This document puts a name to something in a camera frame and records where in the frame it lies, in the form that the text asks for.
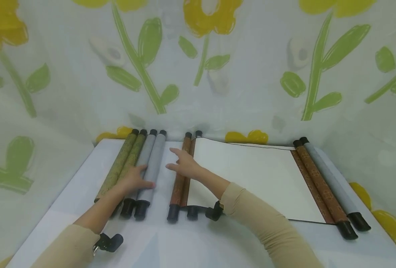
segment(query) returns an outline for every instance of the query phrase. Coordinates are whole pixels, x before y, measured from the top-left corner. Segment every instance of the black scroll end cap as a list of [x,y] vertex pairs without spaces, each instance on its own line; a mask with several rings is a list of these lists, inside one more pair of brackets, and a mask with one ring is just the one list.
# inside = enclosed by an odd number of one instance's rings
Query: black scroll end cap
[[371,229],[368,223],[363,218],[360,212],[352,212],[347,215],[348,219],[350,219],[351,223],[353,224],[354,228],[360,232],[367,232]]
[[135,220],[142,221],[146,217],[147,208],[149,208],[150,202],[146,200],[139,200],[136,201],[136,203],[134,218]]
[[354,229],[349,221],[340,221],[336,224],[336,226],[345,240],[355,240],[358,238],[358,235],[356,232],[354,232]]
[[186,216],[188,220],[196,221],[198,220],[198,208],[188,207],[188,214]]
[[300,140],[300,142],[302,142],[302,144],[309,143],[309,141],[308,141],[308,139],[306,137],[302,137],[299,140]]
[[296,140],[296,141],[293,142],[293,146],[294,146],[295,148],[297,148],[297,147],[299,147],[299,146],[302,146],[302,142],[301,142],[300,140]]
[[116,206],[115,210],[113,211],[113,213],[111,214],[110,218],[113,219],[113,217],[116,216],[120,206],[122,206],[122,201],[119,202],[119,204]]
[[132,216],[132,212],[134,210],[135,200],[132,198],[125,198],[124,199],[124,206],[120,212],[120,215],[124,219],[129,219]]
[[177,223],[179,220],[180,205],[172,204],[170,205],[169,215],[167,216],[167,221],[169,223]]
[[122,237],[122,235],[120,234],[115,234],[111,239],[110,239],[110,243],[106,249],[106,251],[108,252],[115,252],[116,249],[118,249],[120,247],[120,245],[122,245],[122,243],[124,242],[124,237]]
[[220,207],[220,201],[214,204],[214,208],[207,208],[205,211],[205,216],[210,220],[217,221],[222,215],[223,208]]

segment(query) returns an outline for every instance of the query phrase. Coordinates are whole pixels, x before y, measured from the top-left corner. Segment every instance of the floral backdrop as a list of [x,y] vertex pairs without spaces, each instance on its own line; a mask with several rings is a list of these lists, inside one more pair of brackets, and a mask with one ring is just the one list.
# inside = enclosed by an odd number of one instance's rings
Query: floral backdrop
[[32,215],[0,261],[93,144],[133,128],[307,136],[396,243],[396,2],[0,1],[0,208]]

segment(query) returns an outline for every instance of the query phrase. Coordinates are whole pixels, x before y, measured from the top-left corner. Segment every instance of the yellow flower print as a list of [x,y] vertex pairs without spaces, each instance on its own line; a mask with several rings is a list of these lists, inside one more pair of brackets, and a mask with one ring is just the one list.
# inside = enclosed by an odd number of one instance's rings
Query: yellow flower print
[[0,50],[3,42],[8,45],[22,45],[28,42],[25,23],[16,15],[18,0],[0,0]]
[[372,214],[396,244],[396,217],[384,210],[376,210]]
[[362,200],[365,206],[369,210],[371,210],[372,209],[371,197],[368,195],[368,192],[365,190],[365,188],[356,182],[350,183],[350,186],[351,188],[353,188],[354,192],[356,192],[356,194]]
[[239,132],[231,131],[226,133],[225,142],[266,144],[268,142],[268,134],[260,130],[252,130],[249,132],[249,135],[245,137]]
[[110,133],[110,132],[103,132],[100,135],[97,136],[95,139],[97,144],[104,138],[115,138],[115,139],[125,139],[127,138],[128,134],[132,132],[132,128],[130,127],[118,127],[116,130],[116,133]]
[[8,266],[10,260],[13,258],[13,255],[10,257],[7,257],[6,259],[2,260],[0,262],[0,268],[6,268],[6,266]]
[[333,7],[335,17],[352,17],[370,8],[376,0],[299,0],[299,7],[308,14],[321,14]]
[[372,211],[371,198],[364,187],[356,182],[350,183],[351,188],[374,215],[375,219],[396,244],[396,217],[384,210]]
[[211,31],[230,34],[235,26],[235,10],[243,0],[218,0],[215,12],[207,15],[201,8],[202,0],[184,0],[183,12],[190,32],[200,38]]
[[[107,4],[110,0],[73,0],[78,5],[87,8],[100,8]],[[123,11],[137,10],[147,5],[147,0],[116,0],[118,8]]]

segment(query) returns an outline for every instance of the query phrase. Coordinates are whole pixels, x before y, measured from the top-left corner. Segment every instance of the gray scroll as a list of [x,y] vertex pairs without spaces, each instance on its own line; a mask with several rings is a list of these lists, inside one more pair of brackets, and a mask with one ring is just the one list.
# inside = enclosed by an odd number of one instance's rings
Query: gray scroll
[[[153,144],[152,153],[150,154],[149,163],[147,170],[144,174],[144,180],[156,182],[159,173],[159,167],[161,166],[162,155],[164,153],[165,139],[167,133],[165,130],[161,130],[156,136],[155,143]],[[134,217],[136,220],[144,220],[146,217],[147,208],[153,199],[154,189],[142,189],[138,192],[136,208]]]
[[[149,135],[147,136],[143,147],[140,152],[140,156],[138,157],[136,166],[147,165],[149,163],[150,154],[152,153],[153,144],[156,139],[156,130],[151,130]],[[146,170],[141,172],[141,177],[144,178]],[[125,197],[124,206],[122,207],[122,211],[120,212],[121,217],[125,219],[129,219],[132,216],[132,212],[136,206],[135,198],[137,196],[137,192],[133,192]]]
[[342,174],[338,170],[336,170],[338,171],[337,176],[334,175],[336,171],[332,171],[328,168],[324,160],[322,160],[319,153],[314,149],[314,146],[308,141],[307,138],[302,137],[300,138],[300,141],[304,144],[305,148],[308,151],[308,154],[313,159],[314,164],[316,164],[317,169],[319,169],[321,175],[325,179],[329,188],[332,190],[333,195],[338,200],[342,209],[344,209],[348,219],[351,221],[354,228],[361,232],[369,231],[371,227],[365,221],[362,214],[360,214],[359,210],[357,209],[356,205],[353,203],[350,197],[348,197],[347,193],[344,191],[341,184],[339,183],[339,180],[345,180],[344,176],[342,176]]

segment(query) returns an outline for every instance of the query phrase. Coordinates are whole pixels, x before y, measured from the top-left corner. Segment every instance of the finger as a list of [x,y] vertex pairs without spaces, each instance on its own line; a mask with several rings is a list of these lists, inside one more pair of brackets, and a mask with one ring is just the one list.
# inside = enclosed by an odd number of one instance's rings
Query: finger
[[173,170],[175,172],[177,172],[179,170],[179,165],[175,165],[175,164],[167,164],[165,167],[167,169]]
[[177,156],[179,156],[182,152],[182,150],[177,149],[177,148],[170,148],[170,151],[175,153]]
[[152,182],[152,181],[142,181],[140,184],[141,184],[140,185],[141,189],[153,189],[153,188],[155,188],[155,183]]
[[141,172],[141,171],[147,169],[147,165],[138,166],[137,169]]

